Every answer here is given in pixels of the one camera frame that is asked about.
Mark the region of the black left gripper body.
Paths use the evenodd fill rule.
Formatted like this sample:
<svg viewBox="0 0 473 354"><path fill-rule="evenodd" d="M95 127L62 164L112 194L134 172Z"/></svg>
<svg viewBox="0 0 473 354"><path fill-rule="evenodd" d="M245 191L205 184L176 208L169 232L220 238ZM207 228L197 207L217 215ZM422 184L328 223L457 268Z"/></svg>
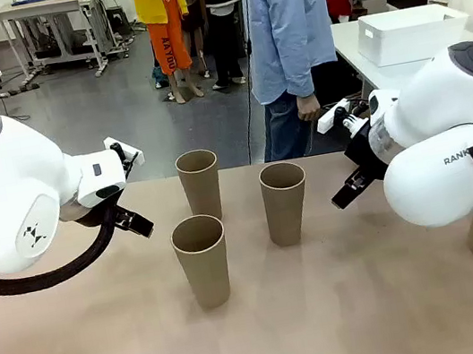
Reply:
<svg viewBox="0 0 473 354"><path fill-rule="evenodd" d="M92 208L84 207L77 201L65 203L60 208L61 221L75 221L80 225L89 225L114 220L119 197L119 193L113 194Z"/></svg>

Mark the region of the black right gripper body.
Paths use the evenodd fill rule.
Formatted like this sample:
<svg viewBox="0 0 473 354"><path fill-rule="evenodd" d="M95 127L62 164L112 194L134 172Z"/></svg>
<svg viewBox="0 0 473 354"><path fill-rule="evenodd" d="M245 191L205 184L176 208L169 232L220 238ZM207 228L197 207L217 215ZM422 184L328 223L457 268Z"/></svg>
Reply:
<svg viewBox="0 0 473 354"><path fill-rule="evenodd" d="M383 180L388 168L370 147L370 129L369 122L362 125L345 151L347 158L357 165L357 169L350 176L355 188L369 186L374 180Z"/></svg>

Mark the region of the person's right hand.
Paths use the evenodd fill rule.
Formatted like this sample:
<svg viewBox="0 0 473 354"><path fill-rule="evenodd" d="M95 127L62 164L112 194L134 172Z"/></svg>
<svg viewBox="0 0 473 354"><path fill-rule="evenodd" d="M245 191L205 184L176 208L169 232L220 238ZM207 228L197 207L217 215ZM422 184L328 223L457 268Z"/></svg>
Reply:
<svg viewBox="0 0 473 354"><path fill-rule="evenodd" d="M297 97L297 114L302 121L314 121L321 115L321 106L314 94L310 96Z"/></svg>

